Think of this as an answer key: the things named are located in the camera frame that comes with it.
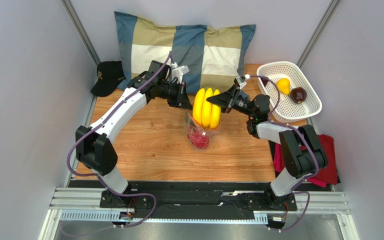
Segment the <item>yellow banana bunch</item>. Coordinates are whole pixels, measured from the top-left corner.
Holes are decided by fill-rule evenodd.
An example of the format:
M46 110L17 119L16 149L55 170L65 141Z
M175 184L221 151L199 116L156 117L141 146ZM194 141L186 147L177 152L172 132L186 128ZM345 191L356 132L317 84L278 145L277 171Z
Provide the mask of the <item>yellow banana bunch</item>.
M192 107L192 118L201 127L215 130L221 122L221 107L210 103L209 97L216 96L221 92L218 89L213 90L201 88L195 95Z

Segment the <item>clear orange zip bag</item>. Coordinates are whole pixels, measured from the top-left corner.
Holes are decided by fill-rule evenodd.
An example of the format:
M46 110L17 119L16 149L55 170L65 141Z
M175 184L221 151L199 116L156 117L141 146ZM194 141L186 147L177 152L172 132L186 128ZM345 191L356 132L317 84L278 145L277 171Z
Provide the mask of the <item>clear orange zip bag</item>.
M192 111L187 110L183 118L183 128L191 148L194 151L203 151L210 146L214 136L220 132L221 124L216 128L205 128L193 119Z

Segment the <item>red dragon fruit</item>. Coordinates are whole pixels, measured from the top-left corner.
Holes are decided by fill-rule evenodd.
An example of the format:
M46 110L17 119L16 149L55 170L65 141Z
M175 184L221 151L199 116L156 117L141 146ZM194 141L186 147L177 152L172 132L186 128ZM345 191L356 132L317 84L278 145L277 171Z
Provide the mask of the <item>red dragon fruit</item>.
M206 135L200 127L188 126L187 127L187 138L189 143L196 149L206 149L210 145L210 137Z

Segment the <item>yellow lemon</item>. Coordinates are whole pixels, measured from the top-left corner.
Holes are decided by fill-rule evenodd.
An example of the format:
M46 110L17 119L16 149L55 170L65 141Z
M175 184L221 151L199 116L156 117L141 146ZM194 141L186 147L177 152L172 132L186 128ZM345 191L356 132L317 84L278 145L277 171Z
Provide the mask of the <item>yellow lemon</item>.
M290 90L291 83L290 83L290 80L288 78L281 78L275 84L276 84L278 90L282 94L284 94L286 96L290 95L290 93L291 93L291 90Z

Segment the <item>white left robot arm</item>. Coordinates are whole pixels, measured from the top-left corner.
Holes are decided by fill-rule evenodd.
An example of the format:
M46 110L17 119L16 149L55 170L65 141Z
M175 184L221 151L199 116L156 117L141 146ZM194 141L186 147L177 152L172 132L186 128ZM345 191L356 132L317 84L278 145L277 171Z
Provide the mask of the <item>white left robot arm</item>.
M170 107L192 109L183 80L188 72L186 65L153 60L147 71L129 81L122 96L99 120L76 130L76 159L92 170L106 188L126 194L129 183L117 168L118 154L113 143L140 109L155 98L166 100Z

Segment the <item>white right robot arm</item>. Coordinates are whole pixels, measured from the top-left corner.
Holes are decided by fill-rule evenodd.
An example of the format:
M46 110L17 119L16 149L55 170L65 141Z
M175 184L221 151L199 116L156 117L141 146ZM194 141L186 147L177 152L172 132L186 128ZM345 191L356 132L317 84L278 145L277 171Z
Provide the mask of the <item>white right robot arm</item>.
M208 97L207 102L219 106L223 113L236 110L247 115L250 135L280 145L285 167L270 183L272 196L280 198L291 194L304 180L328 166L328 157L313 126L294 127L272 121L268 95L258 94L249 100L243 98L234 85L226 92Z

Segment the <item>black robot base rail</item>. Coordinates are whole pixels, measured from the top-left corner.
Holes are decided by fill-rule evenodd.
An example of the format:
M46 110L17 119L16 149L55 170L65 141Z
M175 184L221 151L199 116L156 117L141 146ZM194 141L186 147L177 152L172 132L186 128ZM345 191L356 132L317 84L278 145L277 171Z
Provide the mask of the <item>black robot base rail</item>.
M276 197L269 188L267 182L131 181L130 197L105 190L99 206L131 208L136 218L154 210L153 219L251 220L255 211L297 211L294 195Z

